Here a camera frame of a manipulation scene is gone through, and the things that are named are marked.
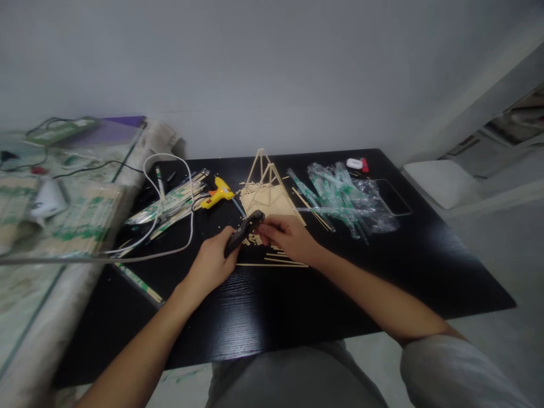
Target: black cable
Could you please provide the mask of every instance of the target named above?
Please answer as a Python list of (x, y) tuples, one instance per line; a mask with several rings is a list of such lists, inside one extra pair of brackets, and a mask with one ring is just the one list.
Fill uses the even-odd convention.
[(25, 135), (29, 136), (31, 133), (34, 133), (36, 130), (38, 130), (39, 128), (41, 128), (44, 125), (45, 125), (45, 128), (47, 130), (49, 130), (49, 125), (52, 124), (52, 123), (55, 123), (55, 122), (71, 122), (71, 123), (73, 123), (74, 121), (71, 120), (71, 119), (62, 119), (62, 118), (58, 118), (58, 117), (51, 117), (49, 119), (44, 120), (39, 125), (37, 125), (36, 127), (32, 128), (31, 130), (26, 132)]
[(96, 166), (96, 167), (89, 167), (89, 168), (82, 168), (82, 169), (79, 169), (79, 170), (76, 170), (76, 171), (72, 171), (71, 173), (68, 173), (68, 174), (65, 174), (65, 175), (58, 175), (58, 176), (54, 176), (53, 178), (54, 179), (59, 179), (60, 177), (68, 177), (68, 176), (71, 176), (71, 175), (74, 175), (76, 173), (80, 173), (80, 172), (84, 172), (84, 171), (90, 171), (90, 170), (98, 170), (99, 168), (102, 168), (110, 163), (119, 163), (119, 164), (122, 164), (123, 166), (125, 167), (128, 167), (129, 169), (131, 170), (134, 170), (134, 171), (137, 171), (139, 173), (143, 173), (143, 171), (141, 170), (138, 170), (138, 169), (135, 169), (134, 167), (131, 167), (129, 166), (128, 164), (125, 164), (121, 161), (118, 161), (118, 160), (110, 160), (110, 161), (106, 161), (104, 164), (101, 164), (100, 166)]
[(17, 167), (9, 168), (9, 169), (0, 168), (0, 170), (4, 171), (6, 173), (9, 173), (9, 172), (17, 171), (17, 170), (25, 168), (25, 167), (35, 167), (35, 166), (38, 166), (40, 164), (44, 164), (47, 161), (47, 157), (48, 157), (47, 147), (44, 147), (44, 158), (43, 158), (42, 161), (39, 161), (38, 163), (34, 163), (34, 164), (23, 164), (23, 165), (20, 165), (20, 166), (17, 166)]

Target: wrist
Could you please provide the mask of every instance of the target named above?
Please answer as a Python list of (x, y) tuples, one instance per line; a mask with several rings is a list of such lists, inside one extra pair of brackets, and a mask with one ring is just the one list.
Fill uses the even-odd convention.
[(194, 284), (190, 276), (187, 275), (185, 279), (178, 283), (170, 299), (183, 310), (189, 310), (192, 313), (200, 306), (206, 296), (207, 294), (200, 290), (198, 285)]
[(326, 268), (334, 254), (323, 246), (320, 246), (316, 251), (314, 251), (314, 253), (316, 255), (312, 258), (308, 265), (314, 269), (317, 269), (319, 272), (323, 272), (323, 269)]

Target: white wall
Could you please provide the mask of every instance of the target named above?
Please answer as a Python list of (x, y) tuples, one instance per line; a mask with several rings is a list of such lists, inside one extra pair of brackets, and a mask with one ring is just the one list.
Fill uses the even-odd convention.
[(0, 125), (146, 114), (190, 158), (379, 147), (402, 164), (543, 20), (537, 0), (4, 0)]

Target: wooden table surface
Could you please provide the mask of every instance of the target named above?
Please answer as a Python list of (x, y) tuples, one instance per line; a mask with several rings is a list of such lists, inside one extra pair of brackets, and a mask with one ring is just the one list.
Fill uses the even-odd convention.
[[(348, 158), (365, 157), (372, 179), (387, 179), (412, 214), (398, 217), (400, 228), (374, 234), (370, 245), (350, 237), (335, 220), (336, 233), (326, 232), (309, 213), (303, 213), (316, 240), (354, 264), (396, 284), (425, 302), (443, 318), (497, 311), (516, 306), (485, 267), (468, 252), (451, 229), (378, 149), (279, 155), (270, 159), (284, 176), (291, 167), (311, 186), (306, 168)], [(241, 187), (253, 158), (188, 160), (192, 171), (206, 167), (233, 191)], [(186, 176), (177, 161), (161, 163), (168, 177)], [(291, 193), (291, 179), (283, 180)], [(293, 195), (293, 202), (301, 205)], [(204, 239), (225, 225), (238, 225), (240, 212), (222, 201), (195, 213), (190, 247), (171, 256), (130, 264), (131, 269), (167, 298), (189, 271)], [(171, 227), (163, 237), (138, 248), (131, 256), (164, 252), (185, 245), (189, 220)], [(243, 247), (239, 262), (262, 262), (266, 249)], [(53, 385), (63, 388), (91, 383), (156, 312), (147, 299), (108, 266), (94, 290), (75, 335), (56, 373)], [(237, 267), (211, 293), (187, 322), (168, 359), (166, 369), (261, 352), (375, 333), (380, 328), (343, 293), (312, 269)]]

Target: power cord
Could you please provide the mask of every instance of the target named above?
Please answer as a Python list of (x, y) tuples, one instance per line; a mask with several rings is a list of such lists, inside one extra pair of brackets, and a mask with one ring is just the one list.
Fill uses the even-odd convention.
[(58, 117), (51, 117), (49, 119), (44, 120), (42, 123), (37, 125), (36, 127), (33, 127), (31, 130), (25, 133), (25, 136), (30, 136), (32, 133), (34, 133), (36, 130), (41, 128), (45, 125), (46, 130), (49, 130), (49, 125), (55, 122), (70, 122), (73, 123), (74, 121), (72, 119), (61, 119)]
[[(158, 196), (160, 197), (159, 188), (155, 185), (155, 183), (149, 178), (149, 176), (145, 172), (147, 161), (149, 159), (153, 158), (153, 157), (156, 157), (156, 156), (169, 156), (169, 157), (175, 158), (177, 160), (180, 160), (180, 161), (183, 162), (183, 164), (185, 164), (185, 166), (187, 167), (187, 172), (189, 174), (189, 182), (191, 184), (191, 199), (194, 202), (193, 180), (192, 180), (192, 177), (191, 177), (191, 171), (189, 169), (189, 165), (187, 164), (187, 162), (184, 159), (182, 159), (182, 158), (180, 158), (180, 157), (178, 157), (176, 155), (170, 154), (170, 153), (157, 153), (157, 154), (151, 155), (143, 163), (143, 173), (147, 177), (147, 179), (149, 180), (151, 185), (157, 191)], [(157, 218), (158, 217), (155, 217), (155, 222), (154, 222), (153, 228), (155, 227)], [(141, 262), (141, 261), (147, 261), (147, 260), (150, 260), (150, 259), (153, 259), (153, 258), (159, 258), (159, 257), (166, 256), (166, 255), (172, 255), (172, 254), (175, 254), (177, 252), (183, 251), (184, 249), (186, 249), (191, 244), (191, 241), (193, 240), (193, 227), (194, 227), (193, 218), (194, 218), (194, 211), (191, 212), (191, 232), (189, 234), (189, 241), (187, 242), (187, 244), (182, 248), (174, 249), (174, 250), (167, 251), (167, 252), (161, 252), (161, 253), (157, 253), (157, 254), (153, 254), (153, 255), (148, 255), (148, 256), (144, 256), (144, 257), (136, 257), (136, 258), (89, 258), (89, 257), (80, 257), (80, 258), (75, 258), (75, 257), (74, 258), (0, 258), (0, 265), (117, 264), (119, 262), (122, 262), (123, 264), (128, 264), (130, 262)], [(120, 250), (118, 249), (118, 250), (115, 250), (115, 251), (107, 251), (107, 252), (104, 252), (104, 253), (106, 254), (106, 253), (113, 253), (113, 252), (121, 252), (121, 251), (127, 250), (129, 248), (133, 248), (136, 245), (139, 245), (141, 242), (143, 242), (151, 234), (151, 231), (153, 231), (153, 228), (150, 228), (150, 230), (148, 231), (146, 236), (144, 238), (140, 239), (137, 243), (135, 243), (135, 244), (133, 244), (131, 246), (127, 246), (126, 248), (122, 248)]]
[[(3, 171), (3, 172), (6, 172), (6, 173), (10, 173), (10, 172), (17, 171), (17, 170), (22, 169), (22, 168), (25, 168), (25, 167), (35, 167), (35, 166), (39, 166), (40, 164), (44, 164), (45, 162), (47, 162), (47, 158), (48, 158), (47, 147), (44, 147), (44, 158), (43, 158), (41, 161), (39, 161), (38, 163), (33, 163), (33, 164), (23, 164), (23, 165), (20, 165), (20, 166), (17, 166), (17, 167), (9, 168), (9, 169), (0, 168), (0, 170)], [(0, 167), (3, 166), (4, 163), (5, 163), (5, 161), (2, 161), (2, 162), (0, 163)]]
[(105, 166), (107, 166), (107, 165), (110, 164), (110, 163), (119, 163), (120, 165), (123, 165), (123, 166), (125, 166), (125, 167), (128, 167), (129, 169), (134, 170), (134, 171), (137, 171), (138, 173), (144, 173), (143, 171), (138, 170), (138, 169), (135, 169), (134, 167), (131, 167), (131, 166), (129, 166), (128, 164), (123, 163), (122, 161), (118, 161), (118, 160), (108, 160), (108, 161), (106, 161), (104, 164), (101, 164), (100, 166), (96, 166), (96, 167), (88, 167), (88, 168), (83, 168), (83, 169), (75, 170), (75, 171), (72, 171), (71, 173), (67, 173), (67, 174), (64, 174), (64, 175), (54, 176), (53, 178), (54, 178), (54, 179), (60, 179), (61, 177), (68, 177), (68, 176), (74, 175), (74, 174), (76, 174), (76, 173), (81, 173), (81, 172), (84, 172), (84, 171), (98, 170), (99, 168), (105, 167)]
[[(162, 208), (163, 208), (163, 200), (161, 199), (162, 195), (160, 194), (159, 188), (156, 186), (156, 184), (153, 182), (153, 180), (151, 180), (149, 178), (149, 176), (147, 175), (146, 164), (149, 161), (149, 159), (151, 159), (153, 157), (156, 157), (156, 156), (170, 156), (170, 157), (173, 157), (175, 159), (181, 160), (183, 162), (183, 164), (185, 164), (185, 166), (187, 167), (187, 173), (189, 175), (189, 184), (191, 186), (191, 200), (192, 200), (192, 202), (194, 204), (193, 179), (191, 177), (191, 170), (190, 170), (189, 165), (187, 164), (187, 162), (184, 159), (182, 159), (182, 158), (180, 158), (180, 157), (178, 157), (176, 155), (170, 154), (170, 153), (157, 153), (157, 154), (149, 156), (143, 162), (143, 172), (142, 173), (146, 176), (146, 178), (149, 180), (149, 182), (155, 188), (155, 190), (157, 191), (157, 194), (159, 195), (159, 204), (157, 205), (157, 213), (155, 215), (155, 219), (153, 220), (153, 224), (151, 225), (151, 228), (146, 232), (146, 234), (139, 241), (135, 242), (134, 244), (129, 245), (129, 246), (125, 247), (125, 248), (121, 248), (121, 249), (114, 249), (114, 250), (111, 250), (111, 251), (105, 251), (103, 253), (105, 253), (105, 254), (119, 253), (119, 252), (124, 252), (127, 249), (137, 247), (139, 244), (144, 242), (147, 239), (147, 237), (149, 237), (151, 235), (151, 233), (153, 232), (153, 230), (155, 229), (155, 226), (157, 225), (157, 221), (159, 219), (160, 212), (162, 211)], [(176, 249), (176, 250), (170, 251), (170, 252), (164, 252), (162, 254), (156, 254), (156, 256), (169, 255), (171, 253), (176, 253), (176, 252), (183, 251), (185, 248), (187, 248), (191, 244), (191, 241), (193, 240), (193, 217), (194, 217), (194, 209), (193, 209), (193, 206), (191, 206), (191, 233), (189, 235), (189, 241), (187, 242), (187, 244), (183, 248)]]

